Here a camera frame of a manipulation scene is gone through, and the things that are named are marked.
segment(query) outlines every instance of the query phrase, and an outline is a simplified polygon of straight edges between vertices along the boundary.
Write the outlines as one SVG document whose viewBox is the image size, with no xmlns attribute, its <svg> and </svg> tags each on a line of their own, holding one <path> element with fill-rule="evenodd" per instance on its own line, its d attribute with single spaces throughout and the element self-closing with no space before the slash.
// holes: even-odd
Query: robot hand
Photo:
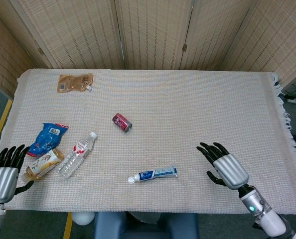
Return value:
<svg viewBox="0 0 296 239">
<path fill-rule="evenodd" d="M 5 148 L 0 153 L 0 229 L 6 214 L 4 203 L 9 202 L 14 195 L 29 189 L 34 183 L 30 181 L 25 186 L 16 188 L 19 171 L 29 150 L 29 147 L 24 147 L 25 145 L 21 145 L 16 149 L 14 146 L 10 150 Z"/>
<path fill-rule="evenodd" d="M 207 171 L 209 178 L 215 184 L 227 186 L 232 190 L 238 190 L 240 187 L 247 184 L 249 175 L 235 156 L 230 154 L 221 144 L 213 144 L 214 146 L 209 146 L 206 143 L 200 143 L 204 148 L 197 147 L 221 177 L 221 179 L 219 179 L 210 171 Z"/>
<path fill-rule="evenodd" d="M 220 179 L 207 171 L 209 178 L 215 183 L 238 190 L 239 198 L 255 218 L 255 225 L 261 228 L 271 239 L 296 239 L 296 234 L 289 223 L 279 216 L 262 197 L 254 186 L 249 186 L 249 175 L 233 154 L 221 144 L 214 146 L 200 143 L 197 147 L 220 175 Z"/>
<path fill-rule="evenodd" d="M 16 188 L 18 174 L 22 167 L 24 157 L 29 150 L 29 147 L 25 148 L 25 145 L 21 145 L 16 149 L 13 146 L 10 150 L 5 148 L 0 153 L 0 203 L 9 202 L 14 195 L 24 192 L 29 189 L 34 181 L 30 181 L 23 187 Z"/>
</svg>

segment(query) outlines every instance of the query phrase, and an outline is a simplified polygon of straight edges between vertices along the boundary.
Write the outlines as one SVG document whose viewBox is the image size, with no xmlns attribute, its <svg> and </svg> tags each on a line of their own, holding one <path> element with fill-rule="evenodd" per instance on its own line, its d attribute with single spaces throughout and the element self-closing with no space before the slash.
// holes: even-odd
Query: toothpaste tube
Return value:
<svg viewBox="0 0 296 239">
<path fill-rule="evenodd" d="M 135 181 L 145 181 L 153 178 L 163 178 L 163 177 L 172 177 L 177 176 L 177 168 L 176 166 L 172 165 L 168 168 L 160 168 L 154 171 L 146 171 L 137 173 L 135 176 L 129 177 L 128 182 L 134 183 Z"/>
</svg>

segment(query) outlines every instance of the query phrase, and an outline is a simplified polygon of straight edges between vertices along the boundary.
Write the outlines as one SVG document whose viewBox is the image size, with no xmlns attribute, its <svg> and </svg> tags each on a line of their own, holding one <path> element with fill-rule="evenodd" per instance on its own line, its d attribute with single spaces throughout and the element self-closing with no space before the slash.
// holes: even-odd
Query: table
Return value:
<svg viewBox="0 0 296 239">
<path fill-rule="evenodd" d="M 92 91 L 57 93 L 59 75 L 86 73 L 94 74 Z M 53 169 L 7 208 L 248 213 L 236 191 L 206 175 L 214 169 L 196 146 L 217 141 L 277 212 L 296 214 L 295 143 L 276 82 L 269 72 L 28 70 L 18 80 L 0 151 L 32 144 L 43 122 L 69 126 L 58 146 L 64 154 L 91 131 L 98 139 L 71 178 Z M 132 122 L 129 132 L 112 122 L 116 113 Z M 25 158 L 20 174 L 33 160 Z M 178 178 L 127 182 L 172 164 Z"/>
</svg>

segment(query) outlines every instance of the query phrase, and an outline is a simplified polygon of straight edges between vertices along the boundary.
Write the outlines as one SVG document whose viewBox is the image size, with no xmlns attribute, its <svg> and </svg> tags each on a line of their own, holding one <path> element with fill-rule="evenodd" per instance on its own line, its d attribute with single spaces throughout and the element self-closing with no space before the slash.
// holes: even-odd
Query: red can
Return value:
<svg viewBox="0 0 296 239">
<path fill-rule="evenodd" d="M 120 113 L 113 117 L 113 122 L 117 124 L 124 132 L 127 132 L 133 125 Z"/>
</svg>

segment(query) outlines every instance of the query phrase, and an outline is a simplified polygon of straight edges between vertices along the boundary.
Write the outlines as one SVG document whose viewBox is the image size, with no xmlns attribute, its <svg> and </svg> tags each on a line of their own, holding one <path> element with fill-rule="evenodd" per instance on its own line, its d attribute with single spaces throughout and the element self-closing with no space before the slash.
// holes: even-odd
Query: white cap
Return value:
<svg viewBox="0 0 296 239">
<path fill-rule="evenodd" d="M 27 173 L 24 173 L 22 175 L 22 180 L 23 180 L 24 183 L 28 183 L 29 181 L 31 181 L 31 178 Z"/>
<path fill-rule="evenodd" d="M 91 135 L 91 137 L 93 137 L 93 138 L 97 138 L 97 135 L 96 135 L 94 132 L 91 132 L 90 135 Z"/>
<path fill-rule="evenodd" d="M 133 177 L 133 176 L 132 177 L 129 177 L 128 178 L 128 182 L 131 183 L 131 184 L 133 184 L 135 182 L 135 177 Z"/>
</svg>

